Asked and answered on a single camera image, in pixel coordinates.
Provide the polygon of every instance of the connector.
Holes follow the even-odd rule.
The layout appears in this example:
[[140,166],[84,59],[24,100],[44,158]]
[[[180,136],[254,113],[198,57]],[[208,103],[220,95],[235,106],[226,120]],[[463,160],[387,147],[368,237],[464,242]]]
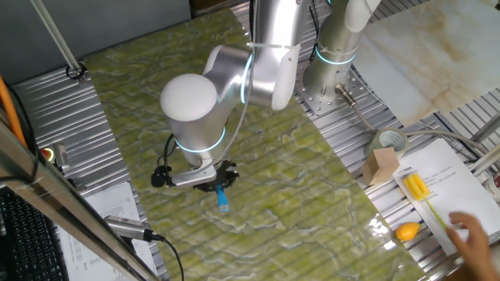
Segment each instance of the connector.
[[345,102],[349,105],[349,107],[353,107],[356,104],[356,100],[351,97],[351,95],[345,90],[344,85],[338,84],[335,87],[335,94],[340,95],[344,98]]

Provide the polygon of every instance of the tape roll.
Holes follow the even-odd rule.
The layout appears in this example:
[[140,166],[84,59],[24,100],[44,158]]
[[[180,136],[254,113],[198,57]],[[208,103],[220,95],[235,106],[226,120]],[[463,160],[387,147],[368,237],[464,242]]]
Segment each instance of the tape roll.
[[408,137],[401,130],[383,128],[375,134],[366,155],[369,155],[373,149],[390,147],[393,147],[398,158],[401,158],[409,148]]

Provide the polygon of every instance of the green marble surface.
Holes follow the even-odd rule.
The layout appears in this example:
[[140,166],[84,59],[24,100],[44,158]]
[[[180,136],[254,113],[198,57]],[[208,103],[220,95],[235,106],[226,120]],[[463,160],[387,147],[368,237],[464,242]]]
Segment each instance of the green marble surface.
[[[186,280],[420,279],[420,267],[294,101],[280,112],[248,107],[230,150],[241,178],[227,190],[228,213],[219,212],[215,194],[151,187],[170,135],[163,86],[201,73],[218,44],[247,40],[223,10],[85,59],[148,221],[180,252]],[[170,163],[174,171],[188,166],[179,151]],[[162,244],[160,251],[180,280],[173,253]]]

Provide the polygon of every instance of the blue light ring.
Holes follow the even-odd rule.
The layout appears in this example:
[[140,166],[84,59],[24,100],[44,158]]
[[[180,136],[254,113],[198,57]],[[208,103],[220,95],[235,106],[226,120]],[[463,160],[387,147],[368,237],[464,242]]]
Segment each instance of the blue light ring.
[[352,58],[346,60],[345,62],[332,62],[332,61],[329,61],[328,59],[325,59],[321,54],[320,54],[320,50],[318,50],[318,47],[316,46],[316,54],[318,54],[318,57],[320,57],[321,60],[323,60],[324,62],[327,62],[327,63],[330,63],[330,64],[333,64],[333,65],[343,65],[343,64],[346,64],[346,63],[349,63],[351,62],[354,57],[356,56],[356,54],[354,54],[352,56]]
[[179,144],[179,142],[177,141],[177,139],[175,140],[175,142],[177,143],[177,145],[179,146],[179,148],[182,148],[183,150],[187,151],[187,152],[191,152],[191,153],[202,153],[202,152],[207,152],[207,151],[211,151],[212,149],[214,149],[217,145],[220,144],[220,142],[222,141],[222,139],[224,138],[224,135],[226,134],[226,127],[224,127],[222,129],[222,135],[220,136],[220,139],[211,147],[209,148],[205,148],[205,149],[201,149],[201,150],[191,150],[191,149],[188,149],[188,148],[185,148],[183,147],[182,145]]
[[253,60],[252,54],[250,54],[250,56],[247,59],[247,64],[245,65],[245,69],[243,70],[243,75],[241,76],[240,99],[242,104],[245,104],[245,86],[247,82],[248,70],[250,69],[252,60]]

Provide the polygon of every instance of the black keyboard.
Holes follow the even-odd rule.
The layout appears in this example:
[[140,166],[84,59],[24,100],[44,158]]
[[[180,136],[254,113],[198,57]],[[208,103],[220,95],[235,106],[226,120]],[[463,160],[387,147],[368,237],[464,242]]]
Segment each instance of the black keyboard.
[[52,221],[7,187],[0,188],[0,211],[10,251],[7,280],[67,281]]

